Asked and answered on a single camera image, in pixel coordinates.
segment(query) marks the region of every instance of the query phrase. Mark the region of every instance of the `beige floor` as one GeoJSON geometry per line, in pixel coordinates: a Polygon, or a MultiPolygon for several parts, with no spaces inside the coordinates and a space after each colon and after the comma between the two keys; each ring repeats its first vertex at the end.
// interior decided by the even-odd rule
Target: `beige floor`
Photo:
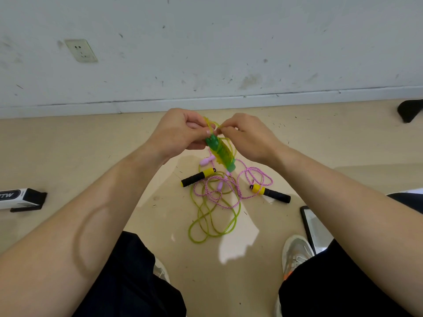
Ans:
{"type": "MultiPolygon", "coordinates": [[[[238,111],[260,117],[284,143],[389,193],[423,187],[423,114],[403,124],[395,111],[399,102],[238,111]]],[[[202,111],[217,122],[234,112],[202,111]]],[[[49,193],[42,210],[0,211],[0,251],[142,144],[162,115],[0,120],[0,190],[31,187],[49,193]]],[[[187,229],[196,209],[179,180],[194,174],[206,155],[205,150],[187,151],[164,165],[126,229],[137,233],[166,265],[172,284],[184,296],[189,316],[271,316],[282,278],[283,243],[291,234],[304,234],[299,215],[303,202],[280,176],[262,167],[273,177],[274,190],[291,194],[292,202],[269,203],[262,197],[246,200],[232,234],[195,245],[188,240],[187,229]]],[[[223,213],[220,219],[228,217],[223,213]]]]}

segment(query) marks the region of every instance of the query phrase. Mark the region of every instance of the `jump rope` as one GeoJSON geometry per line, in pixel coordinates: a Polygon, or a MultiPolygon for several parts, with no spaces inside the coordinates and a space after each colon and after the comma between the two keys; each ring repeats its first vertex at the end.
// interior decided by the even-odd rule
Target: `jump rope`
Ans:
{"type": "MultiPolygon", "coordinates": [[[[216,127],[219,127],[219,124],[209,121],[207,118],[205,119],[211,133],[213,133],[211,124],[215,124],[216,127]]],[[[242,160],[235,158],[236,149],[232,147],[229,138],[220,138],[211,135],[210,138],[206,139],[206,143],[209,145],[209,157],[201,160],[198,165],[199,174],[181,181],[183,187],[191,185],[189,195],[198,208],[197,219],[194,220],[188,228],[188,238],[193,243],[204,243],[209,237],[218,238],[231,233],[235,229],[236,221],[241,211],[242,199],[249,199],[258,194],[264,194],[286,203],[290,202],[290,196],[265,188],[273,184],[273,180],[269,175],[257,167],[247,167],[242,160]],[[223,164],[226,171],[216,171],[214,161],[223,164]],[[237,178],[231,174],[231,172],[235,170],[235,161],[240,162],[245,168],[238,174],[237,178]],[[213,168],[202,171],[201,168],[207,166],[209,163],[211,163],[213,168]],[[239,186],[242,175],[245,176],[247,182],[250,184],[250,189],[252,189],[254,193],[253,195],[246,197],[242,195],[239,186]],[[234,193],[237,199],[236,203],[233,205],[223,197],[231,193],[234,193]],[[200,204],[196,202],[194,195],[201,197],[202,202],[200,204]],[[218,230],[213,222],[212,213],[217,209],[225,209],[225,211],[231,210],[233,214],[233,218],[223,231],[218,230]],[[192,228],[197,224],[199,224],[200,229],[204,233],[204,238],[200,240],[194,239],[191,233],[192,228]]]]}

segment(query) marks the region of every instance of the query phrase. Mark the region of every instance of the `wall socket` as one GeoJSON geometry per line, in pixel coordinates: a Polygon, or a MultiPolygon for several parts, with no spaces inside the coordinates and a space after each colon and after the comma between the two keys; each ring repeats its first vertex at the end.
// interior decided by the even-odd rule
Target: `wall socket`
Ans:
{"type": "Polygon", "coordinates": [[[65,40],[69,51],[78,62],[98,62],[94,52],[85,39],[65,40]]]}

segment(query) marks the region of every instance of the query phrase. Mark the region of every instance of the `pink rope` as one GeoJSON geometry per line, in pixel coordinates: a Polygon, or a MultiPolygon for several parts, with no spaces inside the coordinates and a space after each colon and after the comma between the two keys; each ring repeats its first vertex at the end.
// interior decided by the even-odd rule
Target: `pink rope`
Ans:
{"type": "Polygon", "coordinates": [[[273,184],[272,178],[269,175],[267,175],[266,173],[264,173],[262,170],[260,170],[259,168],[257,168],[257,167],[247,167],[247,165],[242,160],[240,160],[240,159],[236,159],[236,160],[239,161],[240,163],[242,163],[242,165],[245,167],[245,169],[242,170],[239,173],[238,177],[236,178],[236,181],[234,180],[234,177],[232,177],[232,175],[230,173],[226,178],[225,177],[222,178],[221,176],[210,176],[210,177],[207,177],[203,180],[200,180],[200,181],[194,183],[194,187],[193,187],[194,194],[198,197],[206,196],[208,200],[217,204],[218,206],[225,208],[225,209],[231,209],[231,208],[235,208],[236,206],[238,206],[242,199],[248,199],[248,198],[252,198],[252,197],[255,197],[255,196],[258,195],[258,192],[257,192],[256,194],[251,195],[251,196],[247,196],[247,197],[242,196],[242,192],[241,192],[241,189],[240,189],[239,184],[238,184],[242,175],[245,175],[245,178],[247,179],[249,185],[253,185],[256,182],[257,184],[260,185],[260,189],[264,186],[270,186],[270,185],[273,184]],[[256,178],[257,174],[261,176],[261,180],[258,180],[256,178]],[[266,178],[270,180],[270,183],[265,183],[266,178]],[[215,180],[215,179],[222,181],[224,184],[226,183],[227,186],[232,190],[232,192],[239,197],[239,200],[236,204],[228,207],[225,204],[219,203],[219,201],[220,201],[220,199],[222,198],[222,195],[223,195],[222,192],[219,191],[217,188],[215,190],[211,190],[209,188],[209,181],[215,180]],[[203,194],[198,193],[196,191],[197,185],[199,183],[201,183],[205,186],[203,194]]]}

